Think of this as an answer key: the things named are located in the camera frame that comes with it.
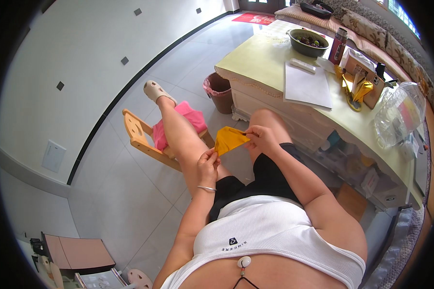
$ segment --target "woman's hand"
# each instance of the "woman's hand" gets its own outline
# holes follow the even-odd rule
[[[217,182],[217,167],[221,161],[214,148],[203,153],[197,161],[199,185],[215,188]]]
[[[253,125],[245,133],[247,138],[251,140],[244,145],[249,150],[258,147],[262,153],[272,158],[281,149],[271,128]]]

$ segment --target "gray tile floor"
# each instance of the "gray tile floor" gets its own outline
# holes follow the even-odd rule
[[[181,173],[129,144],[122,109],[128,108],[148,124],[156,124],[161,119],[160,111],[142,90],[144,83],[152,79],[178,102],[186,100],[202,111],[214,138],[217,130],[226,125],[245,130],[247,123],[218,113],[202,88],[204,78],[214,72],[214,65],[261,28],[232,22],[237,16],[227,16],[205,27],[152,66],[108,115],[79,165],[69,196],[76,228],[81,238],[103,240],[123,276],[137,268],[155,279],[191,198]],[[242,182],[254,179],[244,148],[225,154],[222,161]],[[330,186],[340,186],[341,182],[321,166],[312,164],[312,169]],[[374,210],[366,214],[366,226],[375,230],[367,239],[379,243],[376,230],[382,226],[371,226]]]

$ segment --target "white pendant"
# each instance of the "white pendant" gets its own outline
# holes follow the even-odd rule
[[[238,260],[238,267],[240,268],[248,267],[250,263],[251,263],[251,257],[244,256]]]

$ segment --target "black shorts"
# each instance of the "black shorts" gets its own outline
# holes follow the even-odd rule
[[[280,146],[292,155],[295,159],[304,164],[304,161],[299,157],[298,150],[290,143],[280,143]],[[224,177],[216,182],[216,196],[214,205],[210,209],[209,222],[217,220],[220,214],[220,209],[229,203],[250,196],[268,195],[285,197],[299,203],[294,192],[291,190],[286,178],[280,171],[278,166],[261,153],[254,162],[253,166],[255,181],[247,186],[240,182],[234,176]]]

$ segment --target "wooden chair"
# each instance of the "wooden chair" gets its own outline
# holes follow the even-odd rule
[[[175,159],[175,155],[170,147],[167,146],[162,152],[148,144],[145,133],[153,138],[153,128],[151,126],[139,119],[128,109],[124,109],[122,114],[124,115],[125,129],[130,136],[130,144],[132,146],[146,153],[150,157],[157,159],[164,165],[168,165],[171,168],[182,171],[180,164]],[[204,141],[208,148],[213,148],[215,146],[214,139],[209,134],[207,129],[200,132],[198,136]]]

